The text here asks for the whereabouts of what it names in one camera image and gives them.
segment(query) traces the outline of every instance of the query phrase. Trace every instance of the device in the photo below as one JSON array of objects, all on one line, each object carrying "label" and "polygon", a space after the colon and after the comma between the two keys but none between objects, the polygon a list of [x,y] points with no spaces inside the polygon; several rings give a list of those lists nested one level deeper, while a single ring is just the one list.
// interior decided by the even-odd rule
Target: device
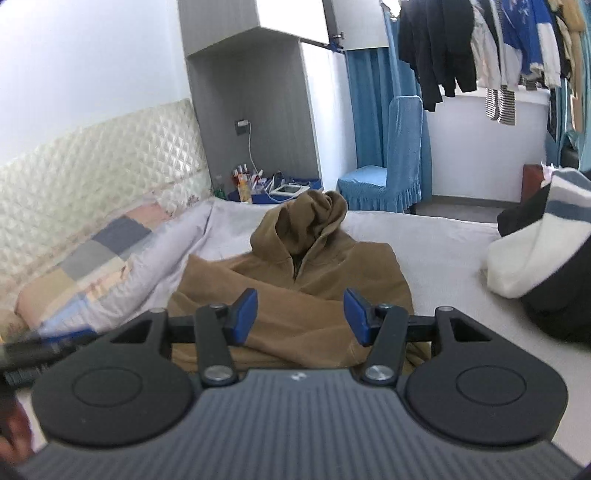
[{"label": "device", "polygon": [[[256,291],[187,317],[146,312],[49,367],[33,388],[48,445],[25,480],[566,480],[551,443],[567,404],[551,367],[453,307],[433,317],[343,298],[361,370],[250,369],[228,346]],[[407,342],[433,357],[401,375]],[[170,362],[194,343],[197,374]]]},{"label": "device", "polygon": [[298,185],[297,183],[285,183],[275,190],[271,190],[270,195],[279,195],[282,197],[297,197],[306,190],[310,190],[307,185]]}]

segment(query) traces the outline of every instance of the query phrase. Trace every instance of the metal screw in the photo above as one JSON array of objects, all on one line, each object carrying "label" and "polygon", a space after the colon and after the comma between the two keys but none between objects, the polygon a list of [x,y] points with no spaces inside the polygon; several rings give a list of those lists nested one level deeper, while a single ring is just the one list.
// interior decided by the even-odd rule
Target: metal screw
[{"label": "metal screw", "polygon": [[214,311],[218,319],[222,318],[228,313],[228,305],[225,303],[210,303],[209,308]]},{"label": "metal screw", "polygon": [[394,305],[390,305],[389,303],[380,303],[375,306],[374,312],[378,318],[384,320],[390,309],[393,307]]},{"label": "metal screw", "polygon": [[394,370],[386,365],[372,365],[365,370],[365,376],[376,382],[384,382],[394,376]]},{"label": "metal screw", "polygon": [[226,365],[214,365],[205,369],[205,378],[212,382],[224,382],[232,378],[233,371]]}]

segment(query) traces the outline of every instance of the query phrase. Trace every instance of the blue sweater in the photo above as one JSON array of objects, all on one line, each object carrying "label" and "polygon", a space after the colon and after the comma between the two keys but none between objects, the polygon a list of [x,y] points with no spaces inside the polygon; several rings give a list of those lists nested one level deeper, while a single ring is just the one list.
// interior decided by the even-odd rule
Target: blue sweater
[{"label": "blue sweater", "polygon": [[543,0],[502,0],[503,40],[521,50],[521,73],[530,76],[543,69],[544,59],[538,36],[538,24],[551,25],[550,12]]}]

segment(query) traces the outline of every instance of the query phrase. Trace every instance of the floor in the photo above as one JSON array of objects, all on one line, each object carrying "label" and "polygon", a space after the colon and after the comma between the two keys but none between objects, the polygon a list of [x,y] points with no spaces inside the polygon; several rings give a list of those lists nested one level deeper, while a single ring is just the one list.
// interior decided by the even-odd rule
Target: floor
[{"label": "floor", "polygon": [[503,208],[480,207],[475,205],[455,205],[451,203],[419,203],[417,215],[429,217],[455,218],[469,222],[496,223],[496,217]]}]

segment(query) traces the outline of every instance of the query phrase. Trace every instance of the cabinet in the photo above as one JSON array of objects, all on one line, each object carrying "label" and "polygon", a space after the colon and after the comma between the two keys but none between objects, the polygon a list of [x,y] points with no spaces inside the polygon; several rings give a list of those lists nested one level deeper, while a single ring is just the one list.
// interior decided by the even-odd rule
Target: cabinet
[{"label": "cabinet", "polygon": [[345,50],[388,46],[381,0],[326,0],[332,8],[340,45]]},{"label": "cabinet", "polygon": [[356,168],[345,56],[321,46],[321,0],[179,0],[191,96],[212,176],[257,168],[321,178]]},{"label": "cabinet", "polygon": [[178,0],[178,10],[187,56],[259,28],[329,43],[322,0]]}]

